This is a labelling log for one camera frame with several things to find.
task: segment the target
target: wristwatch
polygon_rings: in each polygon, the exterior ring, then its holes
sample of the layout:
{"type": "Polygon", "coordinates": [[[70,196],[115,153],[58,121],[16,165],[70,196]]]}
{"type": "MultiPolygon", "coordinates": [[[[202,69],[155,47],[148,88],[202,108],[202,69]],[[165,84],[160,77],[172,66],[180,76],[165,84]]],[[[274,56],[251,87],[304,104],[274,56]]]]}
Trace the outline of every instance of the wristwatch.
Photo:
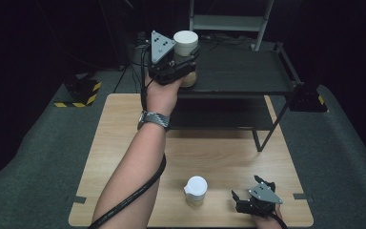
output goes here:
{"type": "Polygon", "coordinates": [[[155,124],[158,124],[159,126],[162,126],[163,128],[165,128],[165,131],[169,131],[169,127],[170,127],[169,118],[162,114],[142,111],[141,116],[139,117],[139,120],[138,120],[137,129],[138,130],[141,129],[141,127],[147,122],[153,122],[155,124]]]}

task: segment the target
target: watch strap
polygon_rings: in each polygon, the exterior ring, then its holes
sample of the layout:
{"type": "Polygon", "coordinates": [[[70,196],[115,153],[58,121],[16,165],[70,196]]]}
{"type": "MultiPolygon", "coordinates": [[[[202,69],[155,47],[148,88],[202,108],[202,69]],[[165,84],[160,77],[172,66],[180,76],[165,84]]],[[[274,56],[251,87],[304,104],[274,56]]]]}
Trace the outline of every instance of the watch strap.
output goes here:
{"type": "Polygon", "coordinates": [[[152,122],[162,126],[166,131],[169,131],[170,120],[168,117],[154,112],[143,111],[142,113],[142,120],[140,120],[141,122],[152,122]]]}

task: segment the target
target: hand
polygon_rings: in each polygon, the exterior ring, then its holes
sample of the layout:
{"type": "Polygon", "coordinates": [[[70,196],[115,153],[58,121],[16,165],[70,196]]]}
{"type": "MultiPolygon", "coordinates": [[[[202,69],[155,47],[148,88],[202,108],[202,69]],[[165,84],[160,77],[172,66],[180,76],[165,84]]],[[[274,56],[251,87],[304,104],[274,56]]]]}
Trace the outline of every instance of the hand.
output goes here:
{"type": "MultiPolygon", "coordinates": [[[[277,216],[280,219],[283,219],[281,212],[280,212],[280,204],[275,205],[275,211],[277,213],[277,216]]],[[[262,217],[252,215],[252,219],[254,220],[254,224],[256,224],[257,229],[281,229],[281,226],[277,222],[277,220],[275,220],[271,217],[262,218],[262,217]]]]}
{"type": "Polygon", "coordinates": [[[147,110],[164,116],[171,116],[177,101],[177,91],[184,78],[182,77],[171,84],[163,86],[152,80],[147,74],[145,77],[145,85],[149,84],[147,88],[147,110]]]}

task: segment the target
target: gray floor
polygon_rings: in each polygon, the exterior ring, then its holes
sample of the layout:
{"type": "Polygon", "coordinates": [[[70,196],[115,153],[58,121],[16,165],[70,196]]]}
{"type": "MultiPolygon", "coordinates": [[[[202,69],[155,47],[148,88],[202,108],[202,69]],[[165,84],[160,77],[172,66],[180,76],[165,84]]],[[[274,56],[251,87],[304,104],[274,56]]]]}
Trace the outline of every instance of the gray floor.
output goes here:
{"type": "MultiPolygon", "coordinates": [[[[72,228],[68,224],[106,97],[120,72],[103,71],[92,106],[49,104],[0,172],[0,228],[72,228]]],[[[138,90],[131,69],[117,93],[138,90]]],[[[287,112],[281,129],[315,223],[312,228],[366,228],[366,149],[331,92],[318,88],[325,114],[287,112]]],[[[283,99],[272,97],[275,108],[283,99]]]]}

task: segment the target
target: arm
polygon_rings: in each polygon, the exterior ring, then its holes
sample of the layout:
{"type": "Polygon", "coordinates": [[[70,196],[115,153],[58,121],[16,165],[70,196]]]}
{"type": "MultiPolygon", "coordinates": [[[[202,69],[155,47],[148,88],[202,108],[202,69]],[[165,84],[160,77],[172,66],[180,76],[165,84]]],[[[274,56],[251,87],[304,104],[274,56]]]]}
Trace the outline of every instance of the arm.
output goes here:
{"type": "MultiPolygon", "coordinates": [[[[170,116],[177,100],[177,90],[184,78],[160,86],[153,81],[147,89],[147,108],[170,116]]],[[[151,81],[148,76],[146,85],[151,81]]],[[[146,123],[136,133],[108,183],[93,214],[93,221],[139,189],[159,168],[166,145],[165,129],[146,123]]],[[[156,200],[159,180],[141,197],[107,221],[102,228],[147,228],[156,200]]]]}

